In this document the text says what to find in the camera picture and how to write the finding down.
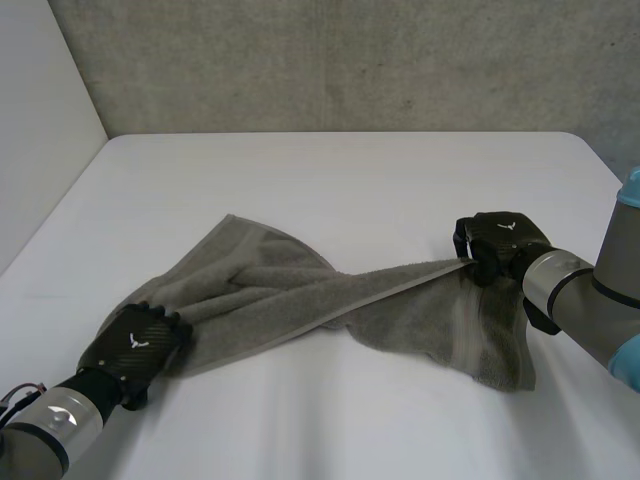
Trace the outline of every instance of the cable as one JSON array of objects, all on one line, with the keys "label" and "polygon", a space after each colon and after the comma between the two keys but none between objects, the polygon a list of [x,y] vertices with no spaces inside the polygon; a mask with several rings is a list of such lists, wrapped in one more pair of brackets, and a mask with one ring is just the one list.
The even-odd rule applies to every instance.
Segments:
[{"label": "cable", "polygon": [[36,390],[38,390],[40,393],[44,393],[47,391],[46,388],[44,388],[43,384],[35,384],[35,383],[23,383],[21,385],[18,385],[17,387],[13,388],[9,393],[7,393],[4,397],[2,397],[2,400],[0,400],[0,403],[5,403],[8,402],[9,400],[11,400],[11,397],[13,397],[16,393],[18,393],[20,390],[22,390],[23,388],[28,388],[28,387],[32,387],[35,388]]},{"label": "cable", "polygon": [[22,400],[18,400],[16,404],[13,406],[13,408],[9,410],[2,418],[0,418],[0,429],[4,428],[7,425],[7,423],[9,423],[9,420],[11,420],[11,417],[13,417],[16,413],[27,408],[29,405],[35,402],[38,398],[40,398],[41,395],[42,395],[42,392],[40,392],[40,390],[37,390],[35,392],[30,393],[29,395],[24,397]]}]

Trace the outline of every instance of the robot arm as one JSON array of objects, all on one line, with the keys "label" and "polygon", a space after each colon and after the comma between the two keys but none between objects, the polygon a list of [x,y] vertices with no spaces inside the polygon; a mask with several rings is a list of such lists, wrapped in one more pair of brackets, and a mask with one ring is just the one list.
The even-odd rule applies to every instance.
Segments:
[{"label": "robot arm", "polygon": [[458,256],[467,244],[474,280],[518,281],[531,325],[561,330],[616,378],[640,392],[640,168],[618,194],[595,268],[552,247],[524,215],[480,213],[458,221]]},{"label": "robot arm", "polygon": [[0,479],[59,480],[113,409],[143,408],[151,381],[190,339],[162,307],[127,305],[82,355],[77,373],[0,430]]}]

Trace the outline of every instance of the white table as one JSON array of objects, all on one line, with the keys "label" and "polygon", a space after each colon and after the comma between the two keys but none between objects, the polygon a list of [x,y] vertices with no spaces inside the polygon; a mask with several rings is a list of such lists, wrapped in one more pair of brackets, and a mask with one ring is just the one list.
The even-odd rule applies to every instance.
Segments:
[{"label": "white table", "polygon": [[[349,273],[451,257],[456,219],[504,209],[594,262],[618,188],[562,133],[120,137],[0,278],[0,387],[72,374],[110,309],[228,212]],[[640,396],[564,334],[528,339],[537,388],[507,395],[312,332],[156,385],[67,478],[637,478]]]}]

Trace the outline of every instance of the white logo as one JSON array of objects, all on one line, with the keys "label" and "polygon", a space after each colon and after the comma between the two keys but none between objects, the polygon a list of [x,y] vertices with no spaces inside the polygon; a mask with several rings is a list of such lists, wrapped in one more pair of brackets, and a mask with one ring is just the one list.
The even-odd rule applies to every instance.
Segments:
[{"label": "white logo", "polygon": [[500,228],[508,228],[509,230],[513,231],[513,229],[516,228],[516,222],[513,222],[511,225],[500,225],[500,224],[498,224],[498,226]]},{"label": "white logo", "polygon": [[140,343],[133,338],[133,333],[129,334],[129,340],[131,340],[131,348],[141,348],[149,345],[149,342]]}]

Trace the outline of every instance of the terry cloth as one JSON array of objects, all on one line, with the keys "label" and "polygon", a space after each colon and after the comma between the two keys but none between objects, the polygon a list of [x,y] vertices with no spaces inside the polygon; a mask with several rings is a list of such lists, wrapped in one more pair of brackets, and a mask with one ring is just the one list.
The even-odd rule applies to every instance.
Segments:
[{"label": "terry cloth", "polygon": [[228,215],[164,275],[129,295],[194,327],[167,374],[220,367],[318,327],[385,352],[423,354],[501,391],[533,390],[518,285],[479,288],[468,260],[337,272],[299,240]]}]

